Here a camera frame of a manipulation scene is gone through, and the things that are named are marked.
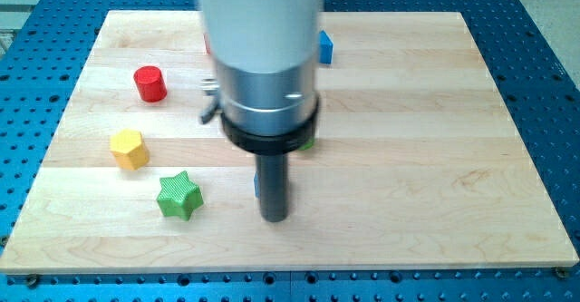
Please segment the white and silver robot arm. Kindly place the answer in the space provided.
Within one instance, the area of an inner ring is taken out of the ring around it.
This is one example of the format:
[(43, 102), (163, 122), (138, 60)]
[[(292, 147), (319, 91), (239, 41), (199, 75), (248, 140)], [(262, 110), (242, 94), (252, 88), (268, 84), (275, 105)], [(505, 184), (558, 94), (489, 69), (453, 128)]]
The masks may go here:
[(198, 0), (225, 119), (244, 132), (277, 136), (314, 113), (322, 2)]

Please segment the blue block behind arm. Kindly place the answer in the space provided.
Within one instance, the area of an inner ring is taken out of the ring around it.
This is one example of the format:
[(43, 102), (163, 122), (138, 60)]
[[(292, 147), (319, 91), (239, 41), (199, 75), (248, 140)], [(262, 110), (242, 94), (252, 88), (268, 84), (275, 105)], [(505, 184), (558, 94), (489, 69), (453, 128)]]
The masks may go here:
[(331, 64), (334, 43), (325, 30), (319, 32), (319, 63)]

